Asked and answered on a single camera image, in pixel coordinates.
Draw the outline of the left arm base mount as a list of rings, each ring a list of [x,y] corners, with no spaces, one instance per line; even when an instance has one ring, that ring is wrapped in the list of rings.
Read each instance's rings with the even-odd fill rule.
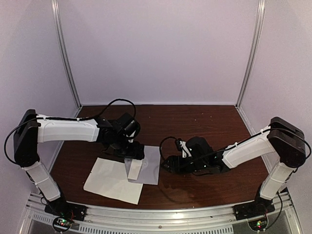
[[[84,221],[86,206],[69,203],[68,207],[68,211],[57,213],[50,205],[45,205],[44,211],[56,216],[52,221],[52,227],[57,233],[67,232],[71,228],[78,227],[78,221]]]

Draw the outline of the grey envelope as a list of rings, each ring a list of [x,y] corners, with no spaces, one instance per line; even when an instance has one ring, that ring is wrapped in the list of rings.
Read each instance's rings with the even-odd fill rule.
[[[160,169],[160,153],[157,146],[144,147],[145,158],[142,159],[142,166],[137,180],[130,180],[131,183],[158,185]]]

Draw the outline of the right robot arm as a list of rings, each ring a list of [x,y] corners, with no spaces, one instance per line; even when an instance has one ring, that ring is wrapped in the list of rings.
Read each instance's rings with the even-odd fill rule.
[[[276,153],[278,160],[268,177],[261,183],[250,211],[262,214],[271,206],[280,188],[301,167],[312,153],[302,130],[280,117],[249,138],[213,150],[205,138],[195,136],[187,141],[175,139],[177,156],[162,159],[161,167],[170,173],[185,174],[207,170],[207,174],[221,174],[259,156]]]

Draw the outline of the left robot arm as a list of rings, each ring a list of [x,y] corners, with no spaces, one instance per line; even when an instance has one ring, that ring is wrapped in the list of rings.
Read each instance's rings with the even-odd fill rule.
[[[145,158],[144,145],[134,140],[139,131],[140,124],[129,113],[118,119],[106,120],[100,116],[48,117],[29,109],[13,130],[14,160],[43,193],[52,210],[59,216],[66,216],[70,205],[41,163],[38,144],[50,141],[95,142],[112,148],[115,156],[142,160]]]

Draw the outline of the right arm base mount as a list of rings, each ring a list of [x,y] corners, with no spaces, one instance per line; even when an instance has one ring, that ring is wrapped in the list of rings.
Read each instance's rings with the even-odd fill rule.
[[[252,231],[264,231],[268,226],[268,213],[274,212],[274,205],[258,204],[256,202],[235,205],[234,215],[237,221],[246,219]]]

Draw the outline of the white letter sheet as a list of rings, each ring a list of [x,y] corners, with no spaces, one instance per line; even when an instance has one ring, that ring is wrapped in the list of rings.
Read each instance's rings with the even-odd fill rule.
[[[124,160],[127,178],[130,180],[137,180],[141,170],[142,160],[137,159],[125,159]]]

